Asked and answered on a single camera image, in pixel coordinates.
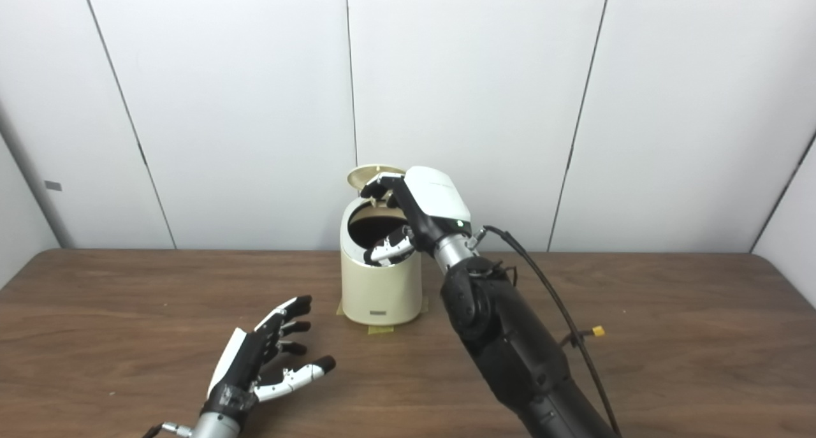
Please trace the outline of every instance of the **open lid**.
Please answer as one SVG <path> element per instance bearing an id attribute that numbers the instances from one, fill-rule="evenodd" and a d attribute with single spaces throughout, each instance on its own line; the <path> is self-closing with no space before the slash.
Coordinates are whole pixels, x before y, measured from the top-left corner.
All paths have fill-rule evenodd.
<path id="1" fill-rule="evenodd" d="M 376 177 L 380 172 L 393 172 L 405 175 L 405 170 L 401 168 L 391 167 L 385 164 L 366 164 L 349 172 L 349 185 L 357 191 L 361 191 L 365 183 L 370 182 L 370 180 Z"/>

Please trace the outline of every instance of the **robotic hand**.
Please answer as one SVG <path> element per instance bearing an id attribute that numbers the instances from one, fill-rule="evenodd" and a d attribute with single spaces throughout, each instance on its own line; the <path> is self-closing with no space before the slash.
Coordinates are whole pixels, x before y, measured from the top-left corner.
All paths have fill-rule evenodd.
<path id="1" fill-rule="evenodd" d="M 215 366 L 195 428 L 163 423 L 148 430 L 145 438 L 161 430 L 183 438 L 235 438 L 257 403 L 283 397 L 332 371 L 335 359 L 324 356 L 297 370 L 261 373 L 282 352 L 306 353 L 304 345 L 281 338 L 311 328 L 309 322 L 292 321 L 308 314 L 311 302 L 311 296 L 289 299 L 269 312 L 252 332 L 235 328 Z"/>
<path id="2" fill-rule="evenodd" d="M 530 435 L 617 438 L 575 384 L 562 348 L 506 270 L 479 256 L 476 247 L 486 231 L 472 236 L 470 212 L 445 173 L 427 167 L 380 173 L 360 196 L 402 209 L 410 228 L 404 237 L 445 274 L 441 298 L 451 325 L 493 394 Z M 402 242 L 399 232 L 391 234 L 367 252 L 367 261 L 405 254 L 394 247 Z"/>

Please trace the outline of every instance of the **black cable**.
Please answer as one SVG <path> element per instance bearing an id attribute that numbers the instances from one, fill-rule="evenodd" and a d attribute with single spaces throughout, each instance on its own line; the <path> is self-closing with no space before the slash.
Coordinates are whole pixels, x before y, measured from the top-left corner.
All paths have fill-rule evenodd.
<path id="1" fill-rule="evenodd" d="M 142 438 L 154 438 L 154 436 L 158 435 L 158 432 L 161 432 L 161 424 L 152 426 Z"/>
<path id="2" fill-rule="evenodd" d="M 560 296 L 558 295 L 556 289 L 553 287 L 553 284 L 550 283 L 550 281 L 547 279 L 547 276 L 545 276 L 544 273 L 541 272 L 541 269 L 536 264 L 536 262 L 533 261 L 533 258 L 530 257 L 527 250 L 525 250 L 524 247 L 522 247 L 521 244 L 518 243 L 518 241 L 510 234 L 510 232 L 502 231 L 501 229 L 498 229 L 495 226 L 484 226 L 484 229 L 492 232 L 493 234 L 498 234 L 499 237 L 501 237 L 502 240 L 507 245 L 510 245 L 510 247 L 516 250 L 516 252 L 519 255 L 521 255 L 521 257 L 524 258 L 525 261 L 527 261 L 527 264 L 529 264 L 530 267 L 533 268 L 535 274 L 539 276 L 541 283 L 544 284 L 544 287 L 550 293 L 550 296 L 553 297 L 553 301 L 560 310 L 560 313 L 562 313 L 562 315 L 564 316 L 566 324 L 569 326 L 569 333 L 571 333 L 572 337 L 575 338 L 576 344 L 578 345 L 578 348 L 583 356 L 583 360 L 586 362 L 586 367 L 589 369 L 589 374 L 592 375 L 592 380 L 595 383 L 595 387 L 598 389 L 598 395 L 601 398 L 601 403 L 604 404 L 606 415 L 609 417 L 609 425 L 612 427 L 612 430 L 614 430 L 618 436 L 621 436 L 620 427 L 618 427 L 618 421 L 615 420 L 615 413 L 612 411 L 612 404 L 609 403 L 609 398 L 606 396 L 606 389 L 604 389 L 604 385 L 603 383 L 601 383 L 601 377 L 598 375 L 598 370 L 595 368 L 595 363 L 592 363 L 592 357 L 589 356 L 589 351 L 587 350 L 586 345 L 584 345 L 583 343 L 583 338 L 580 335 L 580 331 L 578 330 L 578 327 L 575 326 L 575 322 L 573 321 L 572 316 L 569 315 L 569 311 L 566 309 L 566 306 L 564 305 L 562 299 L 560 299 Z"/>

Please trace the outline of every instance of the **cream trash can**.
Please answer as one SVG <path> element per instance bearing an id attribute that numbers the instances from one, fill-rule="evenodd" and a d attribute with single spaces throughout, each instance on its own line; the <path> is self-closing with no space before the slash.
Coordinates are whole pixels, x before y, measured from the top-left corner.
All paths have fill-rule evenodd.
<path id="1" fill-rule="evenodd" d="M 349 173 L 357 191 L 380 172 L 405 173 L 387 165 L 363 165 Z M 398 325 L 419 315 L 422 309 L 420 253 L 390 266 L 369 266 L 363 253 L 400 226 L 408 224 L 399 208 L 385 200 L 353 200 L 340 223 L 340 269 L 343 281 L 343 313 L 364 325 Z"/>

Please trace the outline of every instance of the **wooden table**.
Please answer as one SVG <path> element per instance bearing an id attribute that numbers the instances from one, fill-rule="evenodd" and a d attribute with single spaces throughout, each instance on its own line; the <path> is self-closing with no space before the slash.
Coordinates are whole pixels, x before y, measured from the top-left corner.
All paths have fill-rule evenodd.
<path id="1" fill-rule="evenodd" d="M 566 327 L 531 270 L 519 288 Z M 751 255 L 535 255 L 590 339 L 626 438 L 816 435 L 816 311 Z M 0 291 L 0 435 L 134 438 L 193 425 L 235 326 L 314 295 L 304 359 L 329 376 L 260 406 L 247 437 L 522 437 L 460 347 L 425 261 L 430 311 L 394 333 L 335 315 L 337 252 L 52 250 Z M 597 405 L 577 351 L 574 375 Z"/>

